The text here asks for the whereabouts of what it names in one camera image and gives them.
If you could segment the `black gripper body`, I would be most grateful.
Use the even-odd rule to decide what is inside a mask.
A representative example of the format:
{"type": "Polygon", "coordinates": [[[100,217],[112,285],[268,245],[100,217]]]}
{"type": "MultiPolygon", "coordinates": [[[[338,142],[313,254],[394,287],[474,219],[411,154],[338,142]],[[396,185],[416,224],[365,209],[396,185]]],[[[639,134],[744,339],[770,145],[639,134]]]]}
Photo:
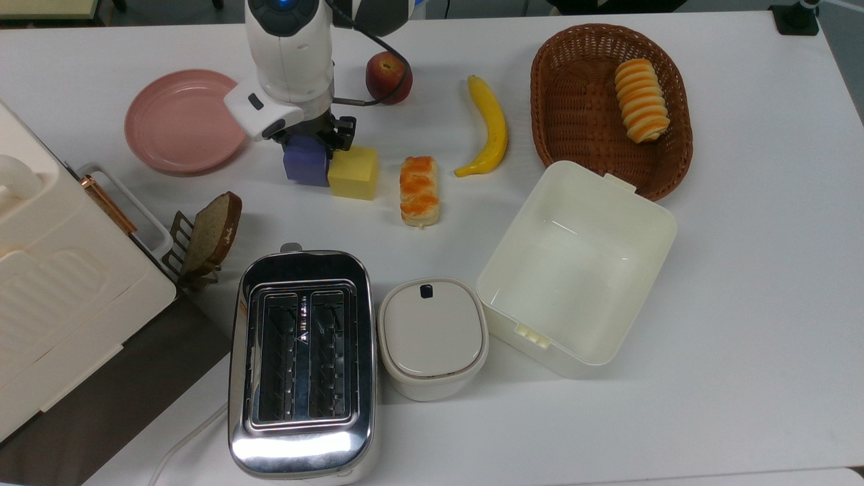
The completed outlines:
{"type": "Polygon", "coordinates": [[[332,122],[331,116],[333,114],[330,111],[325,111],[321,116],[316,117],[315,119],[302,121],[298,124],[293,124],[293,126],[286,127],[283,130],[279,130],[278,132],[287,132],[293,136],[312,136],[317,142],[320,142],[324,145],[324,147],[330,147],[330,141],[332,136],[332,122]]]}

